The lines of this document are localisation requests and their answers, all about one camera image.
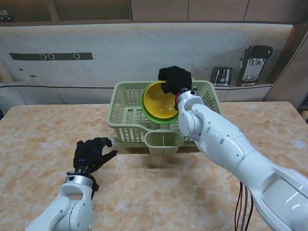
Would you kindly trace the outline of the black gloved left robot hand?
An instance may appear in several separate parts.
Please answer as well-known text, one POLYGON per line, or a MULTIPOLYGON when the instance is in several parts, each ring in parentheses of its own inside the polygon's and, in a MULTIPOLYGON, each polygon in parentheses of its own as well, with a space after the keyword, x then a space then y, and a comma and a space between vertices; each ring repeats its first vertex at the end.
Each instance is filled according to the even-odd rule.
POLYGON ((118 154, 117 150, 103 154, 105 146, 112 147, 112 141, 100 137, 85 142, 78 141, 73 160, 75 173, 91 174, 118 154))

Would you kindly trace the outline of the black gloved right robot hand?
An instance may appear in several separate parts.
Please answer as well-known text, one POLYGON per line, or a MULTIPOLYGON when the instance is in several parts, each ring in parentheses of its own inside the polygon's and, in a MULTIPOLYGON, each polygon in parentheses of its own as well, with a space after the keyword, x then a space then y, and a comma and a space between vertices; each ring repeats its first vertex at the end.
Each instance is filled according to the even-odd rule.
POLYGON ((182 89, 192 89, 191 73, 178 66, 166 67, 159 70, 159 81, 165 81, 161 85, 165 94, 172 93, 178 95, 182 89))

